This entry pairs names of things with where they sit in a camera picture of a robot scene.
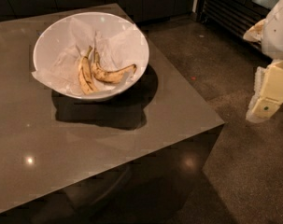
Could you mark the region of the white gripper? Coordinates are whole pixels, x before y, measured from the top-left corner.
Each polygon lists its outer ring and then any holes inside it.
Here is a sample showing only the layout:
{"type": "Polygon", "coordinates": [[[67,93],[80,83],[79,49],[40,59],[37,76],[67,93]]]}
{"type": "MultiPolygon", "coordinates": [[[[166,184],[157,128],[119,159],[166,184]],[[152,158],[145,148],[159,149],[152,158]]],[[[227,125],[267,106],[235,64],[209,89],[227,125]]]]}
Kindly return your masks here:
{"type": "Polygon", "coordinates": [[[243,38],[260,43],[262,53],[273,59],[266,68],[256,70],[254,95],[246,114],[246,120],[260,123],[283,105],[283,0],[274,5],[265,19],[246,30],[243,38]]]}

